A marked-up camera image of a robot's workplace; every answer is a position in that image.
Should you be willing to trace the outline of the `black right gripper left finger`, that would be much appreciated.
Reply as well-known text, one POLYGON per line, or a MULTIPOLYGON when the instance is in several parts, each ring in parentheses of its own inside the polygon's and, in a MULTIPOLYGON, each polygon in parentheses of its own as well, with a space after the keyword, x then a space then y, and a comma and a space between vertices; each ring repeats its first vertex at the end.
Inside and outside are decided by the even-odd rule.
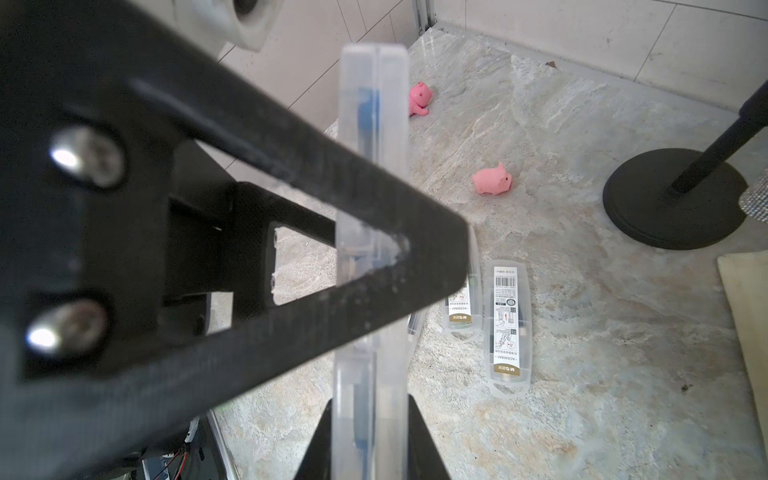
POLYGON ((329 400, 322 412, 294 480, 330 480, 332 478, 332 403, 333 400, 329 400))

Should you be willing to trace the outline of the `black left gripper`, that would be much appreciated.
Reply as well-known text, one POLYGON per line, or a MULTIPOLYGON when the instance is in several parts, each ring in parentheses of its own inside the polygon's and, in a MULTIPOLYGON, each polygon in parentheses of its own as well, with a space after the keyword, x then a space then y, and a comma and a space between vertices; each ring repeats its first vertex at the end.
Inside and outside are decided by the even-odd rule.
POLYGON ((466 222, 127 1, 1 5, 1 475, 78 479, 455 292, 466 222), (279 306, 276 231, 393 262, 279 306))

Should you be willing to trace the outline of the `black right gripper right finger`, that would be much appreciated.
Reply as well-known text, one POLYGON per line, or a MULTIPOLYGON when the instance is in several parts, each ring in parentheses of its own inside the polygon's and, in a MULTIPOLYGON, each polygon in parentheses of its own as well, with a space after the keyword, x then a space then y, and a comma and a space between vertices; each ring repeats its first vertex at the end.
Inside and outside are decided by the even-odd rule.
POLYGON ((408 395, 408 480, 450 480, 415 398, 408 395))

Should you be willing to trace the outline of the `clear case blue compass red label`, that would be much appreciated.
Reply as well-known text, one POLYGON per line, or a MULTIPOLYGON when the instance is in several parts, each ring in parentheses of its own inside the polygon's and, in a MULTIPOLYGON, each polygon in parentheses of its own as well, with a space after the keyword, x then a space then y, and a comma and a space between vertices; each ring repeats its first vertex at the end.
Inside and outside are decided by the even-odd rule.
MULTIPOLYGON (((338 139, 399 176, 408 170, 408 55, 399 44, 365 43, 341 55, 338 139)), ((336 218, 337 281, 396 261, 387 235, 345 214, 336 218)), ((408 442, 407 321, 397 320, 334 358, 331 476, 404 479, 408 442)))

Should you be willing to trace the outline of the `canvas bag starry night print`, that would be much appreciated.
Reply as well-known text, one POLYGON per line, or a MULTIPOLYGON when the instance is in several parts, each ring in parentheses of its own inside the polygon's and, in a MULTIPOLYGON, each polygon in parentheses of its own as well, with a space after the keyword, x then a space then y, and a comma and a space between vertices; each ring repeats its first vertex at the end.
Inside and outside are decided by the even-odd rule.
POLYGON ((723 255, 717 264, 767 447, 767 251, 723 255))

